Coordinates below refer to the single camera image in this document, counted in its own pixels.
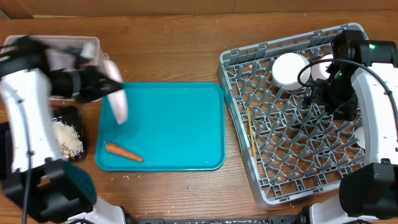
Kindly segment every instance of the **wooden table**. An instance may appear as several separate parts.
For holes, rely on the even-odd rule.
[[[125,81],[217,83],[216,69],[224,50],[349,22],[360,23],[372,39],[398,42],[397,21],[398,11],[1,20],[0,41],[14,34],[95,36],[103,51],[117,61]],[[77,165],[91,175],[100,197],[122,205],[133,217],[170,220],[296,214],[306,204],[337,194],[334,191],[268,209],[257,207],[227,110],[226,160],[219,170],[102,171],[94,160],[100,104],[90,103],[82,109],[89,155]],[[0,118],[7,120],[4,107]],[[0,217],[0,223],[21,222],[21,210],[2,194]]]

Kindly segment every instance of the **plastic container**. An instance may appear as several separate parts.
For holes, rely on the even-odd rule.
[[[364,151],[354,144],[361,115],[334,121],[322,106],[301,107],[305,88],[287,91],[272,79],[272,65],[286,53],[309,62],[331,53],[331,40],[359,24],[308,32],[220,55],[217,75],[241,146],[241,157],[255,202],[269,207],[337,189],[343,176],[362,167]],[[252,110],[256,158],[252,156],[247,106]]]
[[[3,45],[10,45],[20,37],[23,37],[23,35],[10,35],[9,37],[7,37],[6,41],[4,41]],[[91,42],[95,46],[96,53],[94,59],[89,64],[98,66],[101,72],[104,72],[104,66],[102,60],[109,59],[108,55],[103,53],[100,46],[100,40],[97,37],[79,37],[79,36],[64,36],[64,35],[32,35],[31,37],[39,39],[46,44],[60,48],[83,47],[85,43]],[[9,49],[10,48],[5,48],[2,50],[2,52],[7,52]],[[46,53],[51,70],[59,70],[63,68],[74,69],[73,68],[74,58],[71,55],[60,53],[54,49],[48,49]],[[58,96],[52,96],[50,99],[65,100],[65,101],[73,100]]]

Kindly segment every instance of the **clear plastic container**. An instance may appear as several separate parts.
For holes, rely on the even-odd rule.
[[[4,45],[12,44],[16,39],[23,37],[23,35],[10,35],[7,37]],[[91,42],[96,49],[95,57],[90,61],[89,65],[98,66],[101,72],[105,72],[104,65],[102,61],[104,59],[109,59],[108,55],[104,54],[101,46],[100,40],[97,37],[80,37],[80,36],[65,36],[65,35],[31,35],[34,39],[39,39],[45,44],[59,47],[65,49],[67,47],[83,47],[83,45],[87,42]],[[10,48],[4,48],[2,52],[7,52]],[[49,65],[51,70],[59,70],[59,69],[74,69],[73,61],[74,58],[71,55],[63,54],[55,49],[48,49],[47,58],[49,60]],[[73,99],[62,98],[53,96],[50,98],[51,100],[65,100],[71,101]]]

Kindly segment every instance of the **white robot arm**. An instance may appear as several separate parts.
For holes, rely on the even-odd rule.
[[[50,95],[75,97],[87,103],[109,96],[118,123],[127,119],[126,95],[113,62],[107,75],[88,66],[90,46],[77,54],[75,70],[50,71],[45,50],[50,46],[30,37],[17,39],[0,54],[1,94],[10,116],[13,140],[12,174],[3,182],[4,194],[38,222],[129,224],[123,208],[97,197],[90,176],[61,158],[51,122]],[[50,181],[37,185],[41,178]]]
[[[332,41],[332,48],[334,58],[342,60],[334,61],[328,68],[329,79],[309,85],[304,102],[325,105],[328,113],[348,120],[355,117],[359,102],[365,166],[343,178],[338,196],[304,208],[296,222],[332,224],[361,220],[366,223],[366,220],[397,217],[398,132],[394,100],[398,99],[397,47],[393,42],[364,40],[355,31],[345,30]]]

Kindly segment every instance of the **blue plastic tray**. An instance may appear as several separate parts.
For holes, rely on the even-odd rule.
[[[128,120],[103,98],[95,160],[108,171],[215,170],[225,160],[224,97],[214,83],[124,83]],[[115,143],[144,158],[106,151]]]

